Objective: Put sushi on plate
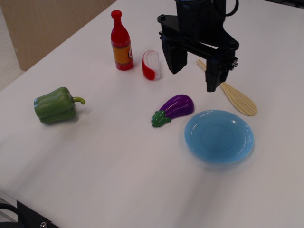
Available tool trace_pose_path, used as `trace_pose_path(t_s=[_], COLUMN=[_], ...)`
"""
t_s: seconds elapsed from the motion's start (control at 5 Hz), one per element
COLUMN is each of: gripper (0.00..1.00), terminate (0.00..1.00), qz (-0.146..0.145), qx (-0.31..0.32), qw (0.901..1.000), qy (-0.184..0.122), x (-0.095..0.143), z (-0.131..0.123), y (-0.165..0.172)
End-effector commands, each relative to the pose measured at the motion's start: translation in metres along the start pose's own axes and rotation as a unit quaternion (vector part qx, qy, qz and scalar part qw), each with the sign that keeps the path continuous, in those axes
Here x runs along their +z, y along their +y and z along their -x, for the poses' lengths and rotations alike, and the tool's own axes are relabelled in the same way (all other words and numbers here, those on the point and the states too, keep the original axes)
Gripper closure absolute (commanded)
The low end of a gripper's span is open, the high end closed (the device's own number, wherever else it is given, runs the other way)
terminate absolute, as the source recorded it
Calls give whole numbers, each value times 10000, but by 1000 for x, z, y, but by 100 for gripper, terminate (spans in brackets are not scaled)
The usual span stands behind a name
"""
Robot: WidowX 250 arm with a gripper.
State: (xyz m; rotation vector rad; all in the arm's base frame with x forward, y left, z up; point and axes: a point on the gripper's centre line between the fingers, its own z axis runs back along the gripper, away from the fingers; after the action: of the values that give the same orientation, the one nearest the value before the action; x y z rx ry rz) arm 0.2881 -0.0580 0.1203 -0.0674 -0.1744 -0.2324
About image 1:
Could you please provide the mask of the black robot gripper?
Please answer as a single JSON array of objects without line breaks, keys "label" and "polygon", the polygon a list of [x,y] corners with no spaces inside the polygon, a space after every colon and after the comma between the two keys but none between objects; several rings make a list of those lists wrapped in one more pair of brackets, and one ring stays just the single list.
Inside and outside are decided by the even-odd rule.
[{"label": "black robot gripper", "polygon": [[235,51],[239,43],[224,30],[226,17],[234,15],[239,7],[235,2],[226,12],[224,0],[177,0],[176,15],[161,14],[162,50],[169,70],[176,74],[187,64],[191,52],[207,60],[207,91],[226,81],[230,69],[237,66]]}]

